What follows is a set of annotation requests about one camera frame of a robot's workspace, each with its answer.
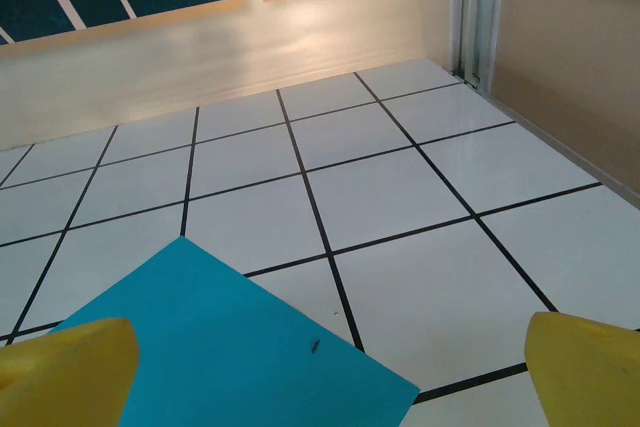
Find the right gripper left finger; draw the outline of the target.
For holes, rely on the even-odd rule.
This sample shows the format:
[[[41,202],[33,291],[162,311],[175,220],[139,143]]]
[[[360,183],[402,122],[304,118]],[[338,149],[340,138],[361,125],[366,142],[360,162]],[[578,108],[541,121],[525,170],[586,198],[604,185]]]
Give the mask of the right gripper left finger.
[[[124,318],[0,348],[0,427],[118,427],[139,360]]]

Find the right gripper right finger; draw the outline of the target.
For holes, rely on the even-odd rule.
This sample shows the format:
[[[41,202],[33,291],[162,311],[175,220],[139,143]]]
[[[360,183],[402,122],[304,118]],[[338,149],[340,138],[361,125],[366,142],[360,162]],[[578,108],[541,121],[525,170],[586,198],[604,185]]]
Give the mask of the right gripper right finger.
[[[538,312],[525,359],[550,427],[640,427],[640,332]]]

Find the blue paper sheet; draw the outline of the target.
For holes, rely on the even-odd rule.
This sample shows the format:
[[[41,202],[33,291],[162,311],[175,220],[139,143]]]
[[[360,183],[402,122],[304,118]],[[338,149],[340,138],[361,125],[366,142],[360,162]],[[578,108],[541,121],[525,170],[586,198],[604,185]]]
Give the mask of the blue paper sheet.
[[[418,388],[178,238],[61,323],[133,323],[119,427],[399,427]]]

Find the aluminium side rail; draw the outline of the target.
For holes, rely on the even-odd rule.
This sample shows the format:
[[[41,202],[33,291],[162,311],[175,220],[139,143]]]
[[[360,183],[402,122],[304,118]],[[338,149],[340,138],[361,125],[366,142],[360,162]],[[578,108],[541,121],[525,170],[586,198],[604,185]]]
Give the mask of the aluminium side rail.
[[[640,209],[640,132],[545,89],[500,88],[494,98]]]

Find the aluminium frame post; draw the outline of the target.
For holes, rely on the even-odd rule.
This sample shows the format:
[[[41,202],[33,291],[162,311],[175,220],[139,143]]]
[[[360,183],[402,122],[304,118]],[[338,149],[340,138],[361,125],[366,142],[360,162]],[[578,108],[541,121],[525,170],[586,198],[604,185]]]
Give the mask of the aluminium frame post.
[[[487,97],[496,61],[502,0],[451,0],[453,74]]]

